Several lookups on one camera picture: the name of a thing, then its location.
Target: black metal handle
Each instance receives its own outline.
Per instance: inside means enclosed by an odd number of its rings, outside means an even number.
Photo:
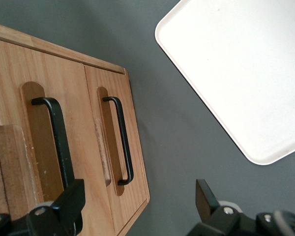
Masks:
[[[55,139],[59,168],[64,189],[75,181],[69,144],[60,104],[52,97],[38,97],[31,100],[32,105],[46,105],[49,111],[51,125]],[[82,231],[83,221],[80,214],[75,221],[75,235]]]
[[[122,104],[119,98],[117,97],[104,97],[104,102],[113,101],[116,110],[117,110],[117,117],[118,117],[118,123],[119,123],[119,130],[121,135],[121,142],[122,142],[122,148],[123,148],[123,154],[124,154],[124,160],[126,162],[126,168],[127,168],[127,179],[122,179],[118,181],[118,185],[127,185],[133,180],[133,167],[131,162],[131,155],[130,155],[130,148],[129,148],[129,142],[128,142],[128,136],[126,131],[126,125],[124,122],[124,116],[123,116],[123,110],[122,110]]]

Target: white tray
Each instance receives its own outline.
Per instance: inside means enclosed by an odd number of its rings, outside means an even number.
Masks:
[[[182,0],[155,37],[250,161],[295,151],[295,0]]]

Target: black clamp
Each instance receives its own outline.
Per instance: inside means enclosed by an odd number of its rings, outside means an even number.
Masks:
[[[295,214],[275,211],[251,219],[231,206],[221,206],[204,179],[196,182],[196,206],[202,223],[188,236],[295,236]]]

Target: wooden cabinet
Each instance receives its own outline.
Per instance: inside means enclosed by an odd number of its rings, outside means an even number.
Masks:
[[[116,109],[103,110],[101,91],[122,103],[134,174],[125,186],[116,184],[127,178]],[[61,105],[74,174],[85,181],[81,235],[125,235],[149,193],[124,68],[2,26],[0,212],[17,219],[63,191],[47,108],[29,106],[36,96]]]

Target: gray floor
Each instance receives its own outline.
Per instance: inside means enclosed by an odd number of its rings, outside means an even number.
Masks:
[[[0,1],[0,24],[128,69],[151,201],[128,236],[184,236],[199,222],[195,180],[250,217],[295,212],[295,153],[249,162],[154,39],[178,0]]]

